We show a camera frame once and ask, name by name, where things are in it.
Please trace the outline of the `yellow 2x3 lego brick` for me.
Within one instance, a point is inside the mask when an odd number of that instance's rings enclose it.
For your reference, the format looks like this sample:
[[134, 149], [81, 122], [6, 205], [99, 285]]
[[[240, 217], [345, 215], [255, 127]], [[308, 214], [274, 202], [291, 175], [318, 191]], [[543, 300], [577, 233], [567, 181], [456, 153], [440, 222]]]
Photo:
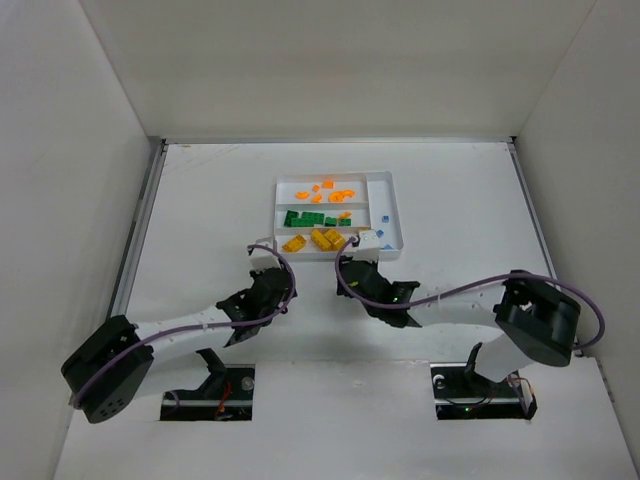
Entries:
[[335, 229], [326, 231], [314, 229], [310, 234], [310, 238], [321, 251], [337, 251], [345, 244], [345, 238]]

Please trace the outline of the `large yellow arch lego brick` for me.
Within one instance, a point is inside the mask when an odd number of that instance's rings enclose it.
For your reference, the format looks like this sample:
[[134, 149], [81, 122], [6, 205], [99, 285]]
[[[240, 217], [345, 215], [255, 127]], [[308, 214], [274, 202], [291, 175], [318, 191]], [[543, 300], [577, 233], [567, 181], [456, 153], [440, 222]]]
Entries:
[[306, 243], [307, 241], [304, 236], [296, 235], [282, 246], [282, 250], [285, 253], [297, 253], [306, 246]]

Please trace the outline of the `green 2x4 brick front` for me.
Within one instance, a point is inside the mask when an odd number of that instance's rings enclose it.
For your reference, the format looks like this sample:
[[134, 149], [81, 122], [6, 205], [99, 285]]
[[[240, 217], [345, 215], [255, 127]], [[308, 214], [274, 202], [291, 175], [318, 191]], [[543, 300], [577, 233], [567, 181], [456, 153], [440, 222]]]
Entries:
[[314, 221], [310, 218], [293, 218], [291, 220], [292, 228], [310, 228], [314, 225]]

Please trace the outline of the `green L-shaped lego brick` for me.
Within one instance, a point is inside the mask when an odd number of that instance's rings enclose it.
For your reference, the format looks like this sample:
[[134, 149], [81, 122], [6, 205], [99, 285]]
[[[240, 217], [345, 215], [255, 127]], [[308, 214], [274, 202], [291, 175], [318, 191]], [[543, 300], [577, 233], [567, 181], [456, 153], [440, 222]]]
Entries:
[[322, 225], [324, 223], [325, 214], [319, 212], [303, 212], [301, 214], [301, 219], [311, 222], [313, 225]]

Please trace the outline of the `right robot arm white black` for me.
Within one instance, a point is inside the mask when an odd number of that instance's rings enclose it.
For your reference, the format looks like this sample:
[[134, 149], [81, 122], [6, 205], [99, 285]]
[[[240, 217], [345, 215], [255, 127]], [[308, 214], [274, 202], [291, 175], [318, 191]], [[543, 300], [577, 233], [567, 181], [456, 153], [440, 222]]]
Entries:
[[334, 264], [337, 294], [354, 298], [367, 314], [393, 328], [422, 328], [437, 324], [495, 328], [491, 341], [478, 341], [466, 361], [466, 376], [474, 381], [499, 383], [511, 373], [538, 363], [563, 368], [573, 356], [574, 337], [581, 313], [570, 296], [542, 278], [513, 270], [459, 300], [439, 293], [409, 308], [417, 281], [389, 281], [371, 260], [343, 255]]

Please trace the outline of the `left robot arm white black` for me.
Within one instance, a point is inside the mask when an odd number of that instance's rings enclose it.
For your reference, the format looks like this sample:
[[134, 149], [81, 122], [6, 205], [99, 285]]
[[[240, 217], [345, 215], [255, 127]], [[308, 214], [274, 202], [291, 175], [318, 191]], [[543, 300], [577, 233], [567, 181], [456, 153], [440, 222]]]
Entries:
[[287, 268], [250, 273], [253, 283], [214, 305], [226, 314], [215, 322], [202, 311], [193, 317], [135, 324], [124, 315], [107, 319], [62, 364], [71, 391], [71, 406], [91, 424], [102, 423], [143, 395], [153, 370], [173, 359], [196, 354], [205, 362], [212, 389], [225, 372], [213, 350], [213, 335], [230, 329], [227, 347], [255, 337], [260, 329], [287, 312], [297, 295], [295, 275]]

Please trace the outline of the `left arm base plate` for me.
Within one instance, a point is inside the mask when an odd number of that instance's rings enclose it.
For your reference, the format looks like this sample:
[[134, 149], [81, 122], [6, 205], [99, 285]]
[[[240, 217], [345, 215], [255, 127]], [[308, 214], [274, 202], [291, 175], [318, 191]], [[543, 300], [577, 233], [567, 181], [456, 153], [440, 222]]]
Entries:
[[163, 394], [159, 420], [164, 422], [245, 422], [253, 416], [254, 365], [231, 365], [223, 380], [195, 390]]

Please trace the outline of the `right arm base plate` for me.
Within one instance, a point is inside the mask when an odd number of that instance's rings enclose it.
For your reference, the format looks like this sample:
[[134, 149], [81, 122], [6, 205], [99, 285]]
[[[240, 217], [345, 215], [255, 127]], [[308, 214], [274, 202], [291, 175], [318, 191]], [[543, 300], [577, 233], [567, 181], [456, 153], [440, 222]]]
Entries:
[[538, 411], [530, 381], [518, 370], [499, 383], [470, 374], [461, 363], [430, 365], [438, 420], [525, 420]]

